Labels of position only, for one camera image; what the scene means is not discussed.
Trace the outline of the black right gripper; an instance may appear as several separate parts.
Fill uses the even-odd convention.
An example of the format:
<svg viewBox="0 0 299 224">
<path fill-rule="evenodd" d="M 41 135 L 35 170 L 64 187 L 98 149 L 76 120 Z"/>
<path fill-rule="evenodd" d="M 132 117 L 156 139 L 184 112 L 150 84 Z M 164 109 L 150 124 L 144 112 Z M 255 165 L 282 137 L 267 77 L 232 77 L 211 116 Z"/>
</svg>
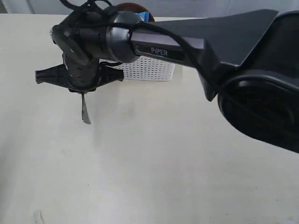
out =
<svg viewBox="0 0 299 224">
<path fill-rule="evenodd" d="M 52 27 L 52 41 L 62 50 L 63 63 L 35 71 L 36 83 L 47 83 L 70 92 L 92 92 L 114 81 L 123 81 L 123 70 L 100 62 L 84 48 L 81 42 L 79 15 L 71 14 Z"/>
</svg>

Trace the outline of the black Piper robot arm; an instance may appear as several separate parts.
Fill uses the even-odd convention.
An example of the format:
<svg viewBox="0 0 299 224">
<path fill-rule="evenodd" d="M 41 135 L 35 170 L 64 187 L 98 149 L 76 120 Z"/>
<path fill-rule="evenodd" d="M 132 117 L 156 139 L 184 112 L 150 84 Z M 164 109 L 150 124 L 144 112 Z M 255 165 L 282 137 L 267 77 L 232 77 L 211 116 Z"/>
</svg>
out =
<svg viewBox="0 0 299 224">
<path fill-rule="evenodd" d="M 145 56 L 195 68 L 206 99 L 241 133 L 299 151 L 299 13 L 260 9 L 218 18 L 143 22 L 115 7 L 80 6 L 51 29 L 63 63 L 36 82 L 85 94 L 124 79 Z"/>
</svg>

